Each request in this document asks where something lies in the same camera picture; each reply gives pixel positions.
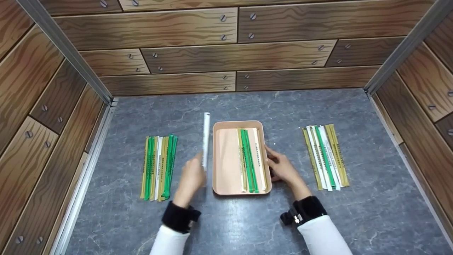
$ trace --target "person's right hand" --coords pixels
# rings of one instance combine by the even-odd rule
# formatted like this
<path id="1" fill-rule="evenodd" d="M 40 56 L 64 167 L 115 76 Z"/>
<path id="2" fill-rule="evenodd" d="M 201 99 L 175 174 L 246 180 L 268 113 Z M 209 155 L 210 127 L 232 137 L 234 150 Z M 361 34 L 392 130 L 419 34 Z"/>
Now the person's right hand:
<path id="1" fill-rule="evenodd" d="M 206 172 L 201 165 L 202 153 L 186 162 L 181 172 L 181 180 L 174 195 L 173 203 L 188 208 L 189 203 L 198 189 L 206 183 Z"/>
<path id="2" fill-rule="evenodd" d="M 272 150 L 267 145 L 266 150 L 268 152 L 267 164 L 276 175 L 272 178 L 272 181 L 285 181 L 293 191 L 296 200 L 302 200 L 311 196 L 311 191 L 289 159 L 284 154 Z"/>

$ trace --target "metal frame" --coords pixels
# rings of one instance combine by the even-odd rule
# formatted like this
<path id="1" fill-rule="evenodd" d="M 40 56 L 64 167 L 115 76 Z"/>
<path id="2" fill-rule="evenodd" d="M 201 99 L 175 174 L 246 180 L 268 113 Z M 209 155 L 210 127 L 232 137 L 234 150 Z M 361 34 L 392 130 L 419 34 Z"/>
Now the metal frame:
<path id="1" fill-rule="evenodd" d="M 87 193 L 88 185 L 90 184 L 90 180 L 107 136 L 107 130 L 109 129 L 115 109 L 116 107 L 107 107 L 105 109 L 100 123 L 100 128 L 97 130 L 93 146 L 88 153 L 86 164 L 82 169 L 77 186 L 74 189 L 71 201 L 69 202 L 63 221 L 60 225 L 60 229 L 58 230 L 55 240 L 53 241 L 50 254 L 60 255 L 65 254 L 66 252 L 69 239 L 71 238 L 80 208 L 82 207 L 85 194 Z"/>
<path id="2" fill-rule="evenodd" d="M 93 69 L 86 63 L 76 47 L 71 43 L 65 33 L 52 19 L 50 14 L 38 0 L 16 0 L 27 12 L 33 21 L 49 37 L 53 44 L 61 51 L 67 60 L 74 66 L 80 75 L 91 85 L 102 100 L 111 105 L 112 95 L 104 86 Z"/>
<path id="3" fill-rule="evenodd" d="M 365 92 L 373 95 L 451 10 L 453 0 L 437 0 L 366 84 Z"/>

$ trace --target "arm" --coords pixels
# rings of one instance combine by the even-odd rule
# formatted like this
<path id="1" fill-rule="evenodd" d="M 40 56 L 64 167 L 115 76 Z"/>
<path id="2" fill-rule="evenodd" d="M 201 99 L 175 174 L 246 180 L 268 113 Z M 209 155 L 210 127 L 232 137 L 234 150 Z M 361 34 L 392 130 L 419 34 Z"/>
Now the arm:
<path id="1" fill-rule="evenodd" d="M 206 181 L 201 167 L 201 154 L 186 162 L 174 200 L 170 201 L 162 217 L 153 248 L 149 255 L 182 255 L 186 240 L 190 235 L 193 222 L 198 221 L 201 213 L 189 203 L 197 190 Z"/>
<path id="2" fill-rule="evenodd" d="M 311 255 L 352 255 L 338 229 L 319 199 L 312 195 L 302 177 L 283 154 L 266 146 L 267 163 L 275 173 L 273 181 L 285 181 L 294 194 L 293 212 L 298 219 L 297 230 L 302 234 Z"/>

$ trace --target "wooden plank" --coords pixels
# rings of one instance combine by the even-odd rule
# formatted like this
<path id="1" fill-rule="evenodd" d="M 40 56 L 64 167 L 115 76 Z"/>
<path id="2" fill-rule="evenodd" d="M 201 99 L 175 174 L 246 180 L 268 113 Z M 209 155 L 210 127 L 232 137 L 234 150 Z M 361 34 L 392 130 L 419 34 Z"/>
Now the wooden plank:
<path id="1" fill-rule="evenodd" d="M 64 197 L 77 170 L 83 149 L 95 125 L 102 100 L 87 86 L 25 206 L 4 254 L 38 255 L 48 241 Z M 23 235 L 17 245 L 15 237 Z M 36 240 L 42 237 L 41 245 Z"/>
<path id="2" fill-rule="evenodd" d="M 98 76 L 149 74 L 140 49 L 81 51 Z"/>
<path id="3" fill-rule="evenodd" d="M 417 163 L 415 163 L 415 159 L 410 153 L 409 149 L 407 146 L 402 143 L 400 144 L 400 149 L 405 155 L 407 162 L 409 163 L 410 168 L 412 168 L 412 172 L 415 174 L 417 179 L 419 180 L 420 186 L 424 190 L 426 196 L 428 197 L 428 200 L 431 202 L 431 205 L 434 208 L 434 211 L 436 212 L 437 216 L 440 219 L 440 222 L 442 223 L 442 226 L 445 228 L 445 231 L 447 232 L 447 235 L 450 237 L 450 239 L 453 240 L 453 225 L 448 219 L 447 215 L 445 214 L 445 211 L 443 210 L 442 206 L 439 203 L 439 200 L 436 198 L 434 195 L 433 189 L 429 186 L 428 182 L 426 181 L 425 176 L 423 175 L 422 171 L 420 170 L 419 166 Z"/>
<path id="4" fill-rule="evenodd" d="M 74 190 L 77 186 L 77 183 L 80 178 L 80 174 L 82 173 L 82 169 L 85 166 L 85 163 L 88 158 L 88 153 L 84 152 L 80 159 L 80 162 L 77 166 L 77 170 L 74 173 L 74 177 L 72 178 L 71 184 L 69 185 L 69 189 L 66 192 L 66 196 L 64 197 L 63 205 L 60 208 L 60 212 L 58 213 L 57 220 L 55 221 L 52 231 L 50 231 L 49 239 L 44 247 L 44 252 L 42 254 L 50 254 L 50 250 L 52 249 L 53 242 L 55 241 L 55 237 L 58 234 L 58 230 L 60 229 L 61 222 L 63 221 L 63 217 L 66 214 L 67 207 L 69 202 L 71 201 L 72 196 L 74 195 Z"/>
<path id="5" fill-rule="evenodd" d="M 142 52 L 154 74 L 290 69 L 324 66 L 335 43 L 336 40 L 229 44 Z"/>
<path id="6" fill-rule="evenodd" d="M 380 66 L 237 72 L 236 91 L 363 88 Z"/>
<path id="7" fill-rule="evenodd" d="M 226 16 L 223 22 L 221 15 Z M 55 21 L 79 50 L 227 44 L 237 38 L 237 8 L 68 16 Z"/>
<path id="8" fill-rule="evenodd" d="M 15 0 L 0 0 L 0 60 L 33 25 Z"/>
<path id="9" fill-rule="evenodd" d="M 26 137 L 26 132 L 30 132 L 30 138 Z M 0 250 L 5 246 L 57 139 L 57 134 L 27 117 L 0 158 Z"/>
<path id="10" fill-rule="evenodd" d="M 102 117 L 104 116 L 105 109 L 107 108 L 107 105 L 104 104 L 102 105 L 101 111 L 99 112 L 99 115 L 97 116 L 96 120 L 96 125 L 94 125 L 93 130 L 91 131 L 90 138 L 88 139 L 87 145 L 85 146 L 85 152 L 89 153 L 91 150 L 91 146 L 93 145 L 94 138 L 96 137 L 97 130 L 99 129 L 99 126 L 101 125 Z"/>
<path id="11" fill-rule="evenodd" d="M 130 0 L 119 0 L 124 11 L 175 10 L 247 5 L 298 4 L 302 2 L 327 2 L 331 0 L 140 0 L 135 6 Z"/>
<path id="12" fill-rule="evenodd" d="M 241 7 L 238 39 L 250 43 L 407 35 L 432 3 L 370 0 Z"/>
<path id="13" fill-rule="evenodd" d="M 436 127 L 444 140 L 453 150 L 453 113 L 436 123 Z"/>
<path id="14" fill-rule="evenodd" d="M 326 66 L 383 64 L 403 39 L 404 36 L 339 40 Z"/>
<path id="15" fill-rule="evenodd" d="M 87 82 L 64 60 L 30 115 L 61 134 Z"/>
<path id="16" fill-rule="evenodd" d="M 453 152 L 397 73 L 384 83 L 377 94 L 451 221 Z"/>
<path id="17" fill-rule="evenodd" d="M 35 26 L 0 63 L 0 155 L 62 61 Z"/>
<path id="18" fill-rule="evenodd" d="M 40 2 L 52 16 L 122 12 L 117 0 L 105 0 L 105 7 L 100 1 L 93 0 L 40 0 Z"/>
<path id="19" fill-rule="evenodd" d="M 390 131 L 392 132 L 393 138 L 395 139 L 397 144 L 402 144 L 403 138 L 401 138 L 400 132 L 398 132 L 398 129 L 395 127 L 395 124 L 393 124 L 392 119 L 390 118 L 386 108 L 382 104 L 381 100 L 379 99 L 379 96 L 375 93 L 373 96 L 374 103 L 376 104 L 377 108 L 379 109 L 379 112 L 381 113 L 382 117 L 384 118 L 384 121 L 386 122 L 387 126 L 389 127 Z"/>
<path id="20" fill-rule="evenodd" d="M 235 91 L 235 72 L 101 77 L 113 96 Z"/>
<path id="21" fill-rule="evenodd" d="M 448 96 L 453 74 L 424 43 L 404 61 L 398 73 L 434 122 L 453 112 L 453 97 Z"/>
<path id="22" fill-rule="evenodd" d="M 434 29 L 425 42 L 453 72 L 453 11 Z"/>

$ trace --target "screw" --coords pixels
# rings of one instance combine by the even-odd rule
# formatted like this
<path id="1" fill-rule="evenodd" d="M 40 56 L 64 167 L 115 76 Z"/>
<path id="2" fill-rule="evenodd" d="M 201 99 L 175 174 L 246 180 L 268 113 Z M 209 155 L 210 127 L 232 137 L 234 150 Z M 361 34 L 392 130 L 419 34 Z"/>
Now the screw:
<path id="1" fill-rule="evenodd" d="M 16 244 L 20 244 L 23 241 L 24 241 L 24 237 L 21 235 L 16 238 Z"/>
<path id="2" fill-rule="evenodd" d="M 33 133 L 31 131 L 26 131 L 25 132 L 25 137 L 26 138 L 32 138 L 33 137 Z"/>

